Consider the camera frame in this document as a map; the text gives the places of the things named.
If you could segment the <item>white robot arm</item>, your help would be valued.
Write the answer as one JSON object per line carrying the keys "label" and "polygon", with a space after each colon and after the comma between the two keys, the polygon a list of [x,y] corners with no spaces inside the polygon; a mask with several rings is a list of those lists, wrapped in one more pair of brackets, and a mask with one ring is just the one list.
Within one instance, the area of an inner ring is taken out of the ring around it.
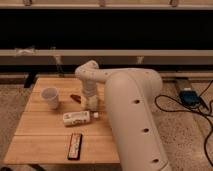
{"label": "white robot arm", "polygon": [[103,83],[108,114],[122,171],[172,171],[150,105],[162,89],[153,69],[101,69],[94,60],[75,70],[86,97]]}

